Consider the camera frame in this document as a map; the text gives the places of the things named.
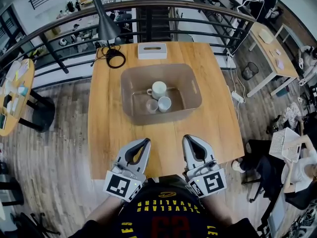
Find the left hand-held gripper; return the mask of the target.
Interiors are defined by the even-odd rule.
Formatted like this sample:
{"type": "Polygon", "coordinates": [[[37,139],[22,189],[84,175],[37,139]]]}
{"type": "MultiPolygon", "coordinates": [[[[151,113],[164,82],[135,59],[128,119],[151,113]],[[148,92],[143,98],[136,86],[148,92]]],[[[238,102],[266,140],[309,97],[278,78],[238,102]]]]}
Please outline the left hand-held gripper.
{"type": "Polygon", "coordinates": [[[103,192],[131,202],[146,180],[144,174],[149,161],[151,140],[137,139],[123,146],[107,171],[103,192]]]}

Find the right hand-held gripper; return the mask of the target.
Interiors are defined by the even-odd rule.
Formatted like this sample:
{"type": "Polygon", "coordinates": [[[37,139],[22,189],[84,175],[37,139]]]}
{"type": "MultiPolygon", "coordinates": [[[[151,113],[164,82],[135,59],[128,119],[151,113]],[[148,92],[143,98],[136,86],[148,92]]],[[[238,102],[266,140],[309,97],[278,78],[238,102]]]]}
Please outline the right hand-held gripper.
{"type": "Polygon", "coordinates": [[[199,198],[227,188],[224,169],[214,160],[212,147],[199,137],[185,135],[182,140],[188,184],[199,198]]]}

